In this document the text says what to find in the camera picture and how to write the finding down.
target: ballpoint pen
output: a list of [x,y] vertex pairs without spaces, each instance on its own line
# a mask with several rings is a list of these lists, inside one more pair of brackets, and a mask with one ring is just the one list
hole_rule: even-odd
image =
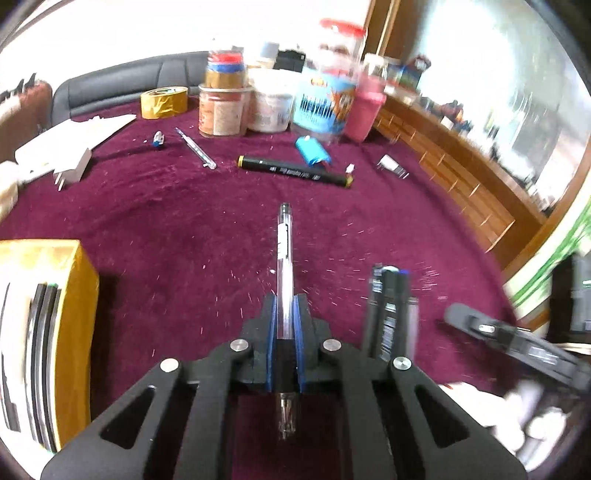
[[175,128],[175,130],[183,138],[183,140],[185,140],[185,143],[189,146],[189,148],[193,150],[201,158],[201,160],[203,160],[204,167],[211,168],[212,170],[217,167],[216,163],[201,149],[201,147],[199,147],[199,145],[197,145],[191,138],[181,132],[180,129]]

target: red lid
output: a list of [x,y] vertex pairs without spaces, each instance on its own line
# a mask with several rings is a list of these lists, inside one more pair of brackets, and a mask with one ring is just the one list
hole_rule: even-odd
[[208,61],[214,63],[242,63],[242,53],[239,51],[211,51]]
[[367,30],[360,25],[332,18],[323,18],[320,20],[320,26],[338,32],[345,37],[363,38],[367,33]]

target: glass jar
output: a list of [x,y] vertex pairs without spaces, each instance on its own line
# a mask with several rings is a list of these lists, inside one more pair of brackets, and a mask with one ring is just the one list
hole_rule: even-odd
[[388,76],[388,62],[384,57],[375,53],[365,54],[363,70],[359,76],[358,93],[382,93],[386,87]]
[[400,76],[402,75],[402,65],[400,65],[400,60],[391,59],[389,57],[384,57],[384,59],[388,62],[386,84],[396,87],[400,81]]
[[199,133],[203,137],[246,133],[252,87],[221,89],[201,84],[199,90]]

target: black leather sofa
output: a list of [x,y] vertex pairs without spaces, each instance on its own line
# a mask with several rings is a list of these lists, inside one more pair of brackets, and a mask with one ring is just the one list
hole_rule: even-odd
[[188,87],[196,95],[205,79],[206,51],[163,55],[131,61],[86,73],[62,83],[53,96],[51,125],[139,99],[142,92],[159,87]]

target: wooden cabinet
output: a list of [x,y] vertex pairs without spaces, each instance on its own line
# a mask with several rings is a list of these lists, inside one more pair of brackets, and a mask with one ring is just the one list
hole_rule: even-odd
[[545,222],[515,180],[431,115],[389,97],[374,127],[417,153],[419,164],[456,202],[482,248],[494,254],[501,269]]

